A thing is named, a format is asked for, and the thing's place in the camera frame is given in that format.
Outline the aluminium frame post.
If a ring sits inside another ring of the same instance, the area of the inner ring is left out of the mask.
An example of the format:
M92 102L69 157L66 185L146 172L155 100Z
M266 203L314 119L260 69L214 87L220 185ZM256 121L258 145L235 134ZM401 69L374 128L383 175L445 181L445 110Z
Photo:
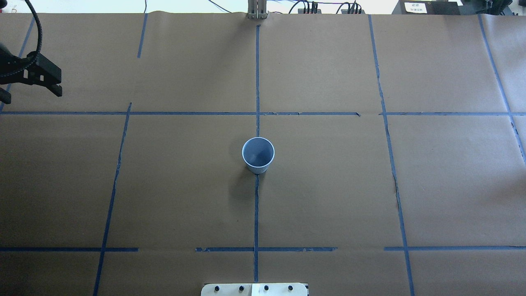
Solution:
M267 0L248 0L247 1L248 19L266 19L268 17Z

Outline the black rectangular box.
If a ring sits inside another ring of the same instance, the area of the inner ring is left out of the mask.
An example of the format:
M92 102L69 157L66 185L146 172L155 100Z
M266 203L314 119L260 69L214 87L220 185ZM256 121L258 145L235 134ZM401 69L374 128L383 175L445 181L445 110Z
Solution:
M462 15L467 8L461 0L399 0L392 15Z

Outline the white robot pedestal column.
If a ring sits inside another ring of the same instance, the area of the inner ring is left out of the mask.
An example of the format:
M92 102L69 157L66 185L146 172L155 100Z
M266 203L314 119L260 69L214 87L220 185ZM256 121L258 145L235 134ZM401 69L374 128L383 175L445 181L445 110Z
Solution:
M308 296L308 284L285 283L214 283L201 289L201 296Z

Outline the blue ribbed cup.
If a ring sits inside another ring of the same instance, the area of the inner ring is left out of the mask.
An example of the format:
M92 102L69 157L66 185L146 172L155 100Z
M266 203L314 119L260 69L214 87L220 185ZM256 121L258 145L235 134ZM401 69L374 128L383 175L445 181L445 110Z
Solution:
M242 158L250 172L255 175L265 173L274 161L275 147L264 137L253 137L242 147Z

